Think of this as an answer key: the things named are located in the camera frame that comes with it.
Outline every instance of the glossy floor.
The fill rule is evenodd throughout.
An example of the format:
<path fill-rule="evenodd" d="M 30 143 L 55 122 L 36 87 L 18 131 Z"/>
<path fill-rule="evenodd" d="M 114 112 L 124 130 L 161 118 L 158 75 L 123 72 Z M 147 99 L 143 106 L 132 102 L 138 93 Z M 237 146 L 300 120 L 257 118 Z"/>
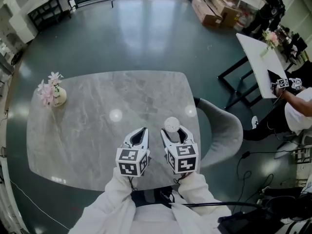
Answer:
<path fill-rule="evenodd" d="M 10 177 L 50 216 L 71 228 L 83 208 L 100 194 L 51 182 L 30 171 L 26 150 L 26 124 L 34 89 L 51 71 L 64 77 L 117 70 L 170 70 L 183 72 L 193 95 L 224 108 L 228 91 L 217 76 L 243 58 L 234 30 L 203 27 L 187 0 L 116 0 L 99 2 L 78 9 L 72 19 L 51 27 L 31 43 L 24 54 L 10 105 L 7 124 L 7 152 Z M 250 70 L 248 63 L 229 76 L 233 85 Z M 247 85 L 254 77 L 246 79 Z M 252 111 L 238 103 L 230 112 L 239 117 L 246 129 L 251 118 L 262 118 L 270 101 L 260 101 Z M 199 112 L 202 153 L 210 145 L 209 123 Z M 271 136 L 260 142 L 244 141 L 238 154 L 202 173 L 211 192 L 219 200 L 237 200 L 242 181 L 237 180 L 236 165 L 245 151 L 274 151 L 279 142 Z M 246 181 L 242 199 L 248 198 L 270 174 L 272 185 L 280 186 L 295 178 L 296 166 L 286 156 L 251 155 L 239 167 L 252 177 Z M 31 233 L 67 233 L 58 223 L 39 211 L 13 186 L 20 213 Z"/>

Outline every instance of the flower vase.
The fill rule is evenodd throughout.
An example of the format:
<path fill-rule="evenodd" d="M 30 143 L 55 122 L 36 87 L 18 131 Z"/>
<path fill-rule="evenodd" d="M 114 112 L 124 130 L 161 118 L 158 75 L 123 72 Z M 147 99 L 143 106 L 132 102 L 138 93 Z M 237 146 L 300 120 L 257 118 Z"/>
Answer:
<path fill-rule="evenodd" d="M 263 58 L 267 52 L 269 51 L 269 48 L 265 48 L 264 50 L 262 50 L 262 52 L 260 53 L 260 57 Z"/>
<path fill-rule="evenodd" d="M 66 99 L 67 99 L 67 94 L 66 94 L 65 89 L 59 87 L 59 96 L 54 98 L 53 106 L 59 107 L 59 106 L 63 105 L 65 103 Z"/>

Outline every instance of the gray chair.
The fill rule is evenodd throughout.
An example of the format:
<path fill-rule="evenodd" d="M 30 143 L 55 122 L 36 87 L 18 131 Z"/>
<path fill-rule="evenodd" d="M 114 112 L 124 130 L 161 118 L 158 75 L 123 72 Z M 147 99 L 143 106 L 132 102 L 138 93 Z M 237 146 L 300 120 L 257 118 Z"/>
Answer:
<path fill-rule="evenodd" d="M 243 142 L 243 127 L 239 119 L 202 98 L 194 98 L 196 108 L 207 116 L 212 132 L 212 143 L 202 158 L 200 167 L 205 168 L 233 157 Z"/>

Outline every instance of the person in black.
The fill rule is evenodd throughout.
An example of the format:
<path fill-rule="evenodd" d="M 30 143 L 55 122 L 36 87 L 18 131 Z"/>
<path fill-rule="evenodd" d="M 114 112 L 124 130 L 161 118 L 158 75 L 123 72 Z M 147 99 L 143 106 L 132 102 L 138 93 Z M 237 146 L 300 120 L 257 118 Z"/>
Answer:
<path fill-rule="evenodd" d="M 255 39 L 259 39 L 262 36 L 263 31 L 267 30 L 270 24 L 270 20 L 273 19 L 271 22 L 272 26 L 279 24 L 280 19 L 283 11 L 284 11 L 284 3 L 282 0 L 263 0 L 265 5 L 257 11 L 254 20 L 249 25 L 249 27 L 243 29 L 243 33 L 245 35 L 249 35 L 253 30 L 255 30 L 259 25 L 261 25 L 260 29 L 257 33 L 253 36 Z"/>

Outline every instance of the marble table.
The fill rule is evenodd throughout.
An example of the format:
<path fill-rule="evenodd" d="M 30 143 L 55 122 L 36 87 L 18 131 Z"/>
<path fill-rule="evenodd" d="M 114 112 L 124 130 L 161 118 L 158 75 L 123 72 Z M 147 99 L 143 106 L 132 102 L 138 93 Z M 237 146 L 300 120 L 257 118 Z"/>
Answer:
<path fill-rule="evenodd" d="M 171 116 L 194 134 L 200 153 L 196 109 L 183 73 L 107 72 L 67 78 L 60 85 L 67 92 L 65 104 L 44 108 L 35 90 L 27 121 L 29 167 L 46 179 L 104 191 L 125 136 L 147 127 L 151 161 L 138 189 L 173 185 L 176 176 L 166 163 L 160 137 Z"/>

